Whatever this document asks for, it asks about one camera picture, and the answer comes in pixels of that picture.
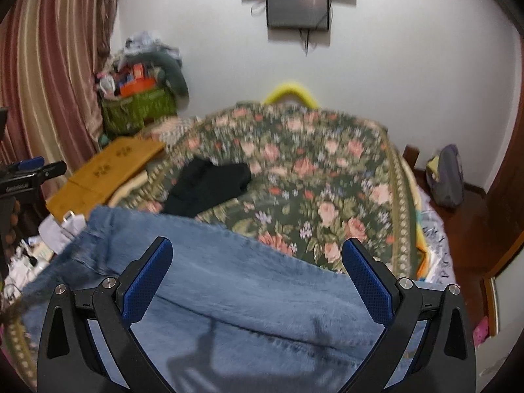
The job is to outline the floral bedspread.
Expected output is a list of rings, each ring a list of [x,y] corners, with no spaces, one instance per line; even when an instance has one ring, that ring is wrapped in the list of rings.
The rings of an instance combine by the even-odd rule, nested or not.
[[[163,203],[195,157],[246,163],[252,179],[238,198],[185,218],[344,275],[343,244],[358,239],[394,275],[417,275],[412,193],[382,125],[296,105],[240,104],[193,123],[146,185],[116,208],[167,215]],[[23,379],[35,385],[40,337],[26,331],[20,301],[8,313],[5,340]]]

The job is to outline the white printed bed sheet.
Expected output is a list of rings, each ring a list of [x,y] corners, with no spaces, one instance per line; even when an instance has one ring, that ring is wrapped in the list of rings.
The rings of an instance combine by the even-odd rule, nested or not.
[[[444,223],[432,207],[430,197],[422,189],[419,190],[416,202],[416,245],[420,257],[418,280],[438,285],[439,289],[456,284]]]

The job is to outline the black folded garment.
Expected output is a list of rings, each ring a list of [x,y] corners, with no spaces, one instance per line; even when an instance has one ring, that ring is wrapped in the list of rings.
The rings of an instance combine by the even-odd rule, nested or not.
[[[252,175],[246,163],[215,165],[195,157],[181,170],[163,203],[162,213],[194,218],[244,194]]]

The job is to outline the grey clothes pile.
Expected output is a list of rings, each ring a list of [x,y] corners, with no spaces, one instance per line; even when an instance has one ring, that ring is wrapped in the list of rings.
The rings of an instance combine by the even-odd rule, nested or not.
[[[127,38],[118,68],[132,67],[138,63],[162,72],[157,79],[171,92],[183,99],[189,98],[186,79],[182,73],[183,62],[176,47],[165,45],[152,31],[141,31]]]

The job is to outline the grey box under television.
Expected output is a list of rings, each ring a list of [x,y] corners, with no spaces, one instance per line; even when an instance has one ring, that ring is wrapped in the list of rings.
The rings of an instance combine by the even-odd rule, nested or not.
[[[267,26],[328,31],[330,0],[267,0]]]

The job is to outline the blue denim jeans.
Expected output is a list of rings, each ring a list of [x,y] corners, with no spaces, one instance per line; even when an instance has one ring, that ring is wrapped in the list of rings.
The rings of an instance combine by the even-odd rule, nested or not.
[[[178,392],[336,392],[383,328],[347,275],[217,225],[99,207],[20,301],[34,340],[53,289],[92,288],[165,237],[171,265],[132,330]]]

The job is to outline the green woven basket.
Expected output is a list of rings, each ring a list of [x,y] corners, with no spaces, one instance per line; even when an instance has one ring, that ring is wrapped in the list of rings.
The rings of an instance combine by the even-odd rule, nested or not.
[[[101,100],[108,135],[130,136],[150,122],[176,115],[177,104],[169,89],[154,88],[119,100]]]

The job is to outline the striped maroon curtain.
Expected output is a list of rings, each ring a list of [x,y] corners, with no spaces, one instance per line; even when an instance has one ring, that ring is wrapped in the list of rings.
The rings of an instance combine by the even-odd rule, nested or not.
[[[15,0],[1,23],[4,163],[63,160],[72,175],[99,150],[95,76],[110,55],[118,0]]]

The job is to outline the grey purple backpack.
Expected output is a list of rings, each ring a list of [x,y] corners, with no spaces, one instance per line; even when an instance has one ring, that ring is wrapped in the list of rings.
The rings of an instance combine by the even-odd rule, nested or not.
[[[446,145],[425,166],[425,176],[437,205],[455,209],[464,200],[464,171],[458,148]]]

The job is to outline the brown cardboard box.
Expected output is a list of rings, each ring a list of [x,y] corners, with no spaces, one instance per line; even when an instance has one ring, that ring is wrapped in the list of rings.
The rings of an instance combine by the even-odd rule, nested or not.
[[[81,166],[48,200],[46,208],[57,219],[68,212],[88,218],[94,208],[108,202],[120,186],[163,149],[164,144],[153,139],[114,140]]]

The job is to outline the orange box in basket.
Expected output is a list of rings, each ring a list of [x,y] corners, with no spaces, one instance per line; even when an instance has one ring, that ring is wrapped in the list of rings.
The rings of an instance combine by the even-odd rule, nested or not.
[[[122,98],[128,98],[134,94],[156,87],[156,79],[150,75],[142,63],[129,66],[123,73],[124,76],[118,84]]]

